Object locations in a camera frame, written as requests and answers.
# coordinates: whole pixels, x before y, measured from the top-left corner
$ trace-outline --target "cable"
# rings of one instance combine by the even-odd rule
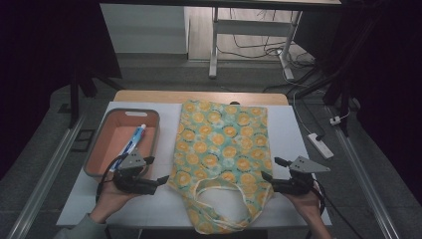
[[[295,110],[295,112],[296,112],[296,115],[298,116],[298,119],[299,119],[299,121],[301,122],[301,124],[304,126],[304,128],[307,130],[307,132],[309,133],[309,134],[311,134],[312,132],[305,126],[305,124],[304,124],[304,122],[302,121],[302,118],[301,118],[301,116],[299,115],[299,113],[298,113],[298,110],[296,109],[296,101],[295,101],[295,96],[296,96],[296,93],[297,92],[295,92],[294,94],[293,94],[293,109]]]
[[[347,226],[353,231],[353,233],[360,239],[363,239],[363,237],[356,231],[356,229],[350,224],[349,221],[347,221],[347,219],[338,211],[337,207],[334,205],[334,203],[332,203],[332,201],[329,199],[329,197],[326,195],[325,193],[325,189],[323,188],[323,186],[320,184],[319,181],[317,181],[315,179],[315,182],[318,184],[318,187],[321,189],[321,191],[323,192],[323,197],[329,202],[329,204],[331,204],[332,208],[335,210],[335,212],[338,214],[338,216],[347,224]]]
[[[125,157],[127,157],[127,153],[124,153],[122,155],[119,155],[118,157],[116,157],[115,159],[113,159],[112,162],[106,168],[105,172],[103,173],[102,180],[100,181],[99,185],[97,186],[96,203],[100,199],[100,195],[102,194],[103,186],[104,186],[105,182],[112,181],[112,180],[107,180],[106,181],[106,176],[108,175],[109,170],[111,169],[111,167],[114,165],[115,162],[117,162],[119,159],[122,159],[122,158],[125,158]],[[106,236],[107,239],[112,239],[111,238],[111,234],[110,234],[110,232],[108,230],[108,227],[105,228],[105,236]]]
[[[310,108],[308,107],[308,105],[304,102],[304,100],[303,100],[303,99],[301,99],[301,100],[302,100],[302,103],[304,104],[305,108],[308,110],[308,112],[309,112],[309,113],[311,114],[311,116],[313,117],[314,121],[316,122],[316,125],[319,127],[319,130],[320,130],[321,134],[318,134],[318,135],[317,135],[317,137],[319,137],[319,139],[323,138],[323,137],[325,136],[325,130],[324,130],[324,129],[323,129],[323,127],[319,124],[319,122],[318,122],[318,120],[317,120],[316,116],[314,116],[314,114],[311,112],[311,110],[310,110]]]

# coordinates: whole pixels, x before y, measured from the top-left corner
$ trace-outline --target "gray floor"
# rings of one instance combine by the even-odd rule
[[[208,79],[207,63],[188,62],[183,57],[147,58],[119,56],[123,80],[118,82],[127,89],[161,91],[209,91],[209,92],[253,92],[265,87],[284,83],[280,64],[219,62],[218,77]],[[295,70],[301,76],[307,69]],[[90,113],[82,129],[97,129],[106,106],[115,90],[95,80],[99,92],[94,99],[81,96],[83,106],[91,103]],[[268,93],[286,93],[290,87],[274,89]],[[336,113],[321,103],[321,93],[314,93],[302,101],[296,101],[298,113],[304,125],[317,133],[324,132],[323,141],[333,151],[334,159],[324,160],[306,139],[308,131],[300,124],[309,156],[316,162],[331,168],[330,173],[317,175],[324,185],[327,196],[341,214],[355,227],[363,238],[385,238],[376,214],[369,206],[365,194],[356,179],[335,127],[328,119]],[[57,90],[51,97],[51,108],[43,122],[27,144],[15,165],[0,181],[0,238],[6,238],[22,208],[32,193],[49,160],[69,125],[68,113],[59,113],[63,104],[70,102],[69,88]],[[422,209],[409,192],[400,176],[385,155],[360,127],[355,111],[349,116],[350,140],[364,164],[365,170],[385,205],[400,238],[421,238]],[[83,142],[75,142],[73,149],[83,149]],[[49,194],[35,218],[26,238],[52,238],[60,229],[55,224],[61,213],[78,173],[83,166],[86,152],[71,150],[52,185]],[[327,205],[335,238],[357,238],[346,223]],[[307,230],[269,229],[269,239],[305,238]],[[113,238],[136,238],[136,230],[112,229]]]

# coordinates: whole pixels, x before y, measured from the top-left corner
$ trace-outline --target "dark backdrop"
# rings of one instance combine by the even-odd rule
[[[363,128],[422,204],[421,16],[420,1],[390,3],[355,63],[352,94]]]
[[[120,77],[98,3],[35,2],[0,3],[1,177],[76,67]]]

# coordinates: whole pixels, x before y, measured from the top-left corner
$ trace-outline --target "tray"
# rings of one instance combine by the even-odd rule
[[[100,181],[138,126],[146,124],[136,149],[142,157],[155,156],[159,136],[159,114],[154,110],[113,109],[105,114],[84,164],[85,173]]]

